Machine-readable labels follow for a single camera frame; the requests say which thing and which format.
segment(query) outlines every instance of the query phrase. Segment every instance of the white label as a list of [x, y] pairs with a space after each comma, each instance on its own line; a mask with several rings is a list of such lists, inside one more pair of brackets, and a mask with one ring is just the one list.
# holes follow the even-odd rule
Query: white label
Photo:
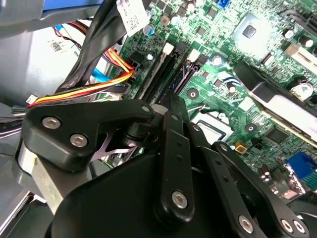
[[117, 8], [129, 37], [150, 22], [142, 0], [117, 0]]
[[26, 100], [26, 103], [27, 103], [27, 104], [33, 104], [33, 103], [35, 103], [35, 101], [36, 101], [37, 99], [38, 99], [37, 96], [31, 94], [31, 95], [29, 96], [29, 98]]

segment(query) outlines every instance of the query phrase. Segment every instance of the motherboard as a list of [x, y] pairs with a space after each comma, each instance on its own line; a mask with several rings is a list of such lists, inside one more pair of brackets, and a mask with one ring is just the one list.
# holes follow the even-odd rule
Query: motherboard
[[[118, 49], [136, 68], [125, 97], [163, 105], [173, 91], [210, 144], [226, 142], [265, 182], [289, 175], [294, 156], [317, 160], [316, 10], [314, 0], [152, 0], [150, 24]], [[301, 179], [317, 189], [312, 174]]]

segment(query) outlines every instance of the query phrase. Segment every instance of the yellow wire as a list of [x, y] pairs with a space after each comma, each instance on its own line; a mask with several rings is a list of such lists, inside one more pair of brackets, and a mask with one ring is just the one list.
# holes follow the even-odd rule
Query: yellow wire
[[109, 51], [108, 53], [111, 56], [111, 58], [115, 60], [121, 66], [121, 68], [124, 69], [124, 71], [126, 71], [127, 73], [130, 72], [130, 70], [128, 70], [128, 68], [120, 60], [118, 60], [112, 52]]
[[88, 88], [84, 88], [84, 89], [81, 89], [81, 90], [78, 90], [78, 91], [64, 93], [64, 94], [60, 94], [60, 95], [56, 95], [56, 96], [49, 96], [49, 97], [39, 98], [38, 100], [36, 100], [36, 103], [47, 101], [47, 100], [63, 99], [63, 98], [66, 98], [66, 97], [73, 96], [75, 94], [85, 93], [85, 92], [89, 92], [89, 91], [92, 91], [92, 90], [98, 90], [98, 89], [102, 89], [102, 88], [105, 88], [105, 87], [113, 86], [115, 84], [118, 84], [118, 83], [121, 83], [121, 82], [127, 80], [132, 74], [133, 74], [133, 71], [129, 72], [129, 74], [127, 74], [127, 75], [125, 75], [123, 77], [116, 78], [116, 79], [114, 79], [114, 80], [112, 80], [110, 82], [100, 83], [100, 84], [92, 86], [92, 87], [88, 87]]

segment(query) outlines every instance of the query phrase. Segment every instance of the silver screw head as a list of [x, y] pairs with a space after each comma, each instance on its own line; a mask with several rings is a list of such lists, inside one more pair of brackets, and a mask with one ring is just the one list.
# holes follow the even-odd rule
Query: silver screw head
[[196, 131], [200, 131], [200, 127], [198, 125], [193, 125], [193, 128], [196, 130]]
[[172, 115], [172, 118], [173, 118], [174, 120], [178, 120], [178, 117], [175, 116], [175, 115]]
[[147, 108], [146, 106], [142, 106], [141, 108], [142, 108], [142, 110], [146, 111], [147, 113], [150, 111], [150, 109]]
[[224, 151], [227, 151], [227, 150], [228, 150], [227, 146], [225, 146], [224, 144], [221, 144], [220, 147], [221, 147]]
[[281, 222], [285, 230], [287, 230], [289, 233], [293, 233], [293, 228], [286, 220], [282, 219]]
[[70, 137], [70, 143], [76, 147], [84, 147], [87, 145], [88, 140], [85, 136], [83, 136], [81, 134], [73, 134]]
[[60, 121], [53, 117], [44, 118], [42, 120], [42, 124], [48, 129], [57, 129], [60, 127]]
[[296, 226], [297, 230], [298, 230], [300, 233], [305, 234], [305, 229], [304, 229], [304, 227], [303, 227], [298, 221], [295, 221], [295, 220], [294, 220], [294, 225]]
[[184, 209], [187, 207], [188, 202], [185, 195], [179, 191], [174, 191], [172, 194], [172, 200], [174, 204], [179, 207], [180, 209]]
[[246, 218], [245, 216], [239, 216], [238, 217], [240, 226], [249, 234], [253, 233], [253, 226], [251, 224], [251, 222], [248, 220], [248, 218]]

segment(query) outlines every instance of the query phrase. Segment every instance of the wire bundle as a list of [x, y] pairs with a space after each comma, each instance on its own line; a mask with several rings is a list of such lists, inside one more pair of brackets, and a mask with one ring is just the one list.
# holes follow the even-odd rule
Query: wire bundle
[[42, 103], [51, 103], [51, 102], [56, 102], [61, 100], [75, 99], [78, 97], [91, 96], [92, 94], [102, 92], [103, 90], [105, 90], [106, 88], [110, 86], [122, 83], [123, 81], [131, 77], [131, 75], [134, 72], [134, 68], [132, 66], [127, 64], [112, 48], [107, 50], [106, 53], [109, 57], [109, 60], [111, 60], [113, 64], [120, 66], [125, 71], [120, 77], [105, 83], [91, 84], [88, 86], [77, 88], [75, 90], [68, 90], [62, 93], [57, 93], [52, 96], [39, 98], [35, 101], [35, 103], [30, 104], [28, 108], [37, 106]]

